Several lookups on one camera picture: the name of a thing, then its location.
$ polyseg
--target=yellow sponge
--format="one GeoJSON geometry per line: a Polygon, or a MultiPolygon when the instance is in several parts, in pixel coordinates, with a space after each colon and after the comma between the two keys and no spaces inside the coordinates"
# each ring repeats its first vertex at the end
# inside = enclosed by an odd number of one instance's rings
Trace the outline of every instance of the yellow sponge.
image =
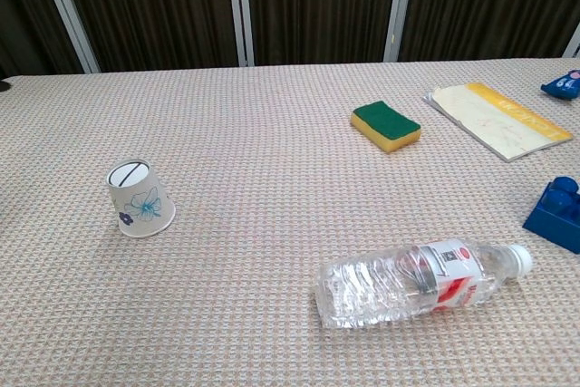
{"type": "Polygon", "coordinates": [[[403,117],[385,102],[375,102],[353,111],[351,124],[387,153],[419,140],[421,126],[403,117]]]}

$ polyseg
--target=paper cup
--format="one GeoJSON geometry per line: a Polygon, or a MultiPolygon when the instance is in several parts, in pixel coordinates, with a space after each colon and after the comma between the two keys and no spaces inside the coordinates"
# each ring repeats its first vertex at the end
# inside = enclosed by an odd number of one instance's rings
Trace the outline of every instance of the paper cup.
{"type": "Polygon", "coordinates": [[[151,165],[142,159],[119,162],[107,175],[107,187],[119,219],[119,229],[130,237],[159,233],[175,217],[175,205],[151,165]]]}

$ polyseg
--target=notebook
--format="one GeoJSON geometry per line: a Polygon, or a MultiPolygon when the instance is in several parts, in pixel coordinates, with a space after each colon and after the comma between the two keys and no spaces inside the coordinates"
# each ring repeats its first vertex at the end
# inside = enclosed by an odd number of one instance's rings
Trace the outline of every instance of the notebook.
{"type": "Polygon", "coordinates": [[[572,134],[482,83],[437,89],[425,101],[507,162],[572,134]]]}

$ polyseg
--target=clear plastic bottle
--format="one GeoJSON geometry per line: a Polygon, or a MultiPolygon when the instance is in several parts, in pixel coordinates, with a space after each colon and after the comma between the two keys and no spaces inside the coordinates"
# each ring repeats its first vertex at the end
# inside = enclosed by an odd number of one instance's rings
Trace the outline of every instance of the clear plastic bottle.
{"type": "Polygon", "coordinates": [[[316,304],[325,327],[357,327],[487,300],[532,268],[519,245],[470,246],[449,239],[321,267],[316,304]]]}

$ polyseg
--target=blue toy brick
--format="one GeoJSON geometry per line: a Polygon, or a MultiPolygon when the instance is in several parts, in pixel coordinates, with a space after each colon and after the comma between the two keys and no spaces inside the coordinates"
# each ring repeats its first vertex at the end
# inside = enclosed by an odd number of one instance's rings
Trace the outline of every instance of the blue toy brick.
{"type": "Polygon", "coordinates": [[[580,195],[569,177],[548,183],[524,228],[573,253],[580,253],[580,195]]]}

